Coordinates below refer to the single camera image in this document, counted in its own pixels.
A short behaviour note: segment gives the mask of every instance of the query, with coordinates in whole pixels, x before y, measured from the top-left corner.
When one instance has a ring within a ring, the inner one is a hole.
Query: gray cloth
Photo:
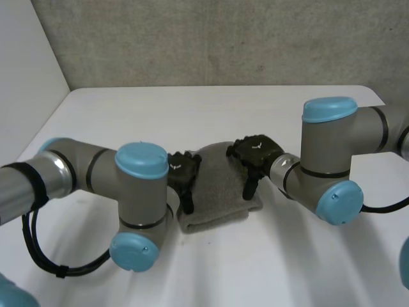
[[[256,196],[249,201],[242,198],[247,170],[241,162],[226,157],[232,142],[208,145],[192,154],[202,158],[199,173],[192,188],[194,213],[178,211],[182,232],[194,233],[232,221],[243,220],[250,210],[262,208]]]

